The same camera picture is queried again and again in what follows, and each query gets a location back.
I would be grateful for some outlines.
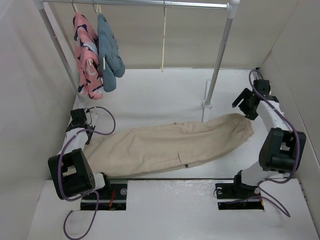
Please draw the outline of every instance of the white wall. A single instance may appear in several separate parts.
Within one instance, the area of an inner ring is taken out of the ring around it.
[[[251,69],[261,66],[298,1],[241,0],[232,24],[222,67]],[[229,1],[188,0],[187,2]],[[72,5],[55,3],[54,6],[73,46]],[[94,29],[97,29],[97,15],[93,6],[77,4],[77,7]],[[163,7],[103,5],[101,9],[113,29],[121,57],[128,68],[155,69],[161,66]],[[213,68],[226,20],[227,13],[224,10],[168,8],[164,66]]]
[[[0,233],[24,240],[75,93],[32,0],[0,2]]]
[[[308,135],[297,172],[320,232],[320,1],[300,0],[261,70],[281,109]]]

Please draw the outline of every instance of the metal pipe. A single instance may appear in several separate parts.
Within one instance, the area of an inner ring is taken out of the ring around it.
[[[68,74],[69,80],[70,80],[73,88],[76,90],[77,96],[80,99],[82,99],[83,96],[78,93],[78,84],[76,84],[76,81],[74,79],[73,73],[72,73],[71,68],[70,68],[70,65],[69,65],[69,63],[68,63],[68,61],[66,59],[64,51],[61,48],[61,45],[59,43],[59,40],[58,40],[58,38],[57,38],[57,36],[55,34],[55,31],[54,31],[52,25],[50,23],[48,15],[47,15],[47,13],[46,13],[44,8],[38,9],[38,11],[39,11],[39,13],[40,13],[40,15],[42,17],[42,20],[44,22],[44,25],[45,25],[46,29],[48,30],[48,32],[50,34],[51,40],[52,40],[52,42],[53,42],[53,44],[55,46],[55,49],[56,49],[60,59],[61,59],[61,62],[63,64],[63,66],[64,66],[64,69],[65,69],[66,73]]]
[[[70,0],[43,0],[48,3],[68,3]],[[217,9],[227,10],[229,4],[219,3],[201,3],[201,2],[180,2],[166,0],[72,0],[75,4],[101,4],[101,5],[120,5],[120,6],[164,6],[165,7],[181,7],[181,8],[198,8],[198,9]]]
[[[208,91],[206,100],[203,103],[203,105],[205,107],[211,107],[211,105],[212,105],[211,104],[211,98],[212,98],[212,94],[214,93],[215,85],[216,85],[217,78],[218,78],[219,69],[220,69],[222,58],[224,56],[224,52],[225,52],[225,49],[226,49],[226,45],[227,45],[228,36],[229,36],[229,33],[230,33],[232,22],[233,22],[233,19],[228,18],[226,20],[226,23],[225,23],[224,32],[223,32],[222,40],[221,40],[221,43],[220,43],[218,56],[216,58],[215,67],[214,67],[214,70],[213,70],[213,75],[212,75],[209,91]]]

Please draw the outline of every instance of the blue garment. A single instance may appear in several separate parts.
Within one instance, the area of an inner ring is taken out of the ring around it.
[[[108,93],[116,89],[117,78],[125,74],[125,64],[119,56],[117,40],[102,13],[98,14],[99,65],[102,72],[103,89]]]

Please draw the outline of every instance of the beige cloth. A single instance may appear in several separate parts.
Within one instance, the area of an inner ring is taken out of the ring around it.
[[[233,113],[205,123],[139,127],[94,138],[84,154],[94,173],[132,176],[207,163],[236,149],[253,134],[251,121]]]

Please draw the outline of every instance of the horizontal metal pole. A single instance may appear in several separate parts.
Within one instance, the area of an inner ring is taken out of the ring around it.
[[[48,3],[71,4],[71,0],[43,0]],[[217,9],[227,10],[228,4],[201,3],[201,2],[182,2],[182,1],[161,1],[161,0],[73,0],[74,4],[101,4],[101,5],[120,5],[120,6],[166,6],[196,9]]]

